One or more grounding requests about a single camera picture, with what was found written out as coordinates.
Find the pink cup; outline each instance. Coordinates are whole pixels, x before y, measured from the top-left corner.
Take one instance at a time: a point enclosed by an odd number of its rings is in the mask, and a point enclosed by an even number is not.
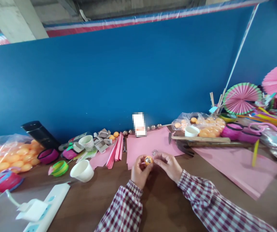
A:
[[[230,138],[232,141],[237,140],[243,128],[244,126],[239,123],[229,122],[223,129],[221,136],[225,138]]]

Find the plastic bag of orange balls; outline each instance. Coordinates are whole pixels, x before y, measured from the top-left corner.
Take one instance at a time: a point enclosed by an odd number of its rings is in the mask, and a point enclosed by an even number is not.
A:
[[[40,163],[37,156],[42,150],[44,148],[29,136],[0,136],[0,172],[10,167],[17,167],[12,169],[16,173],[29,171]]]
[[[188,125],[199,128],[200,137],[215,138],[220,137],[225,127],[225,121],[221,118],[209,116],[205,113],[181,113],[177,119],[172,122],[173,130],[184,131]]]

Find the brown table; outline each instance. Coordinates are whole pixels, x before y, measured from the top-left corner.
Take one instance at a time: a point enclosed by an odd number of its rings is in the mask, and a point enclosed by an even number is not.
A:
[[[274,158],[267,148],[259,154]],[[222,173],[199,155],[176,157],[190,174],[211,180],[217,189],[236,205],[265,220],[277,228],[277,176],[258,201],[253,200]],[[71,188],[57,212],[48,231],[93,231],[109,207],[120,185],[126,185],[131,176],[127,170],[126,153],[114,164],[112,170],[96,168],[94,177],[88,183],[78,182],[66,175],[54,178],[47,176],[48,166],[37,166],[28,173],[22,185],[13,192],[14,198],[22,203],[32,198],[44,200],[55,184],[72,181]],[[162,170],[154,170],[148,177],[142,197],[143,218],[140,231],[206,231],[193,213],[186,200]],[[0,231],[23,231],[28,224],[17,220],[17,212],[6,197],[0,199]]]

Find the left hand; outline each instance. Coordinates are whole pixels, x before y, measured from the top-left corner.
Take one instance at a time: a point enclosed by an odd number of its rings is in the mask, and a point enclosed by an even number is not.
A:
[[[145,157],[141,155],[136,159],[131,172],[131,181],[141,190],[143,190],[147,177],[153,167],[153,163],[149,165],[143,164]]]

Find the hand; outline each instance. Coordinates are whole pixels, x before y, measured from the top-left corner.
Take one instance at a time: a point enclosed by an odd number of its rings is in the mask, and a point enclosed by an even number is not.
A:
[[[141,190],[143,190],[147,177],[153,167],[153,163],[149,165],[143,164],[143,162],[145,162],[145,157],[146,156],[139,156],[136,159],[131,172],[131,181]]]
[[[181,179],[182,168],[174,156],[159,152],[159,154],[154,157],[154,162],[166,172],[169,178],[178,184]]]

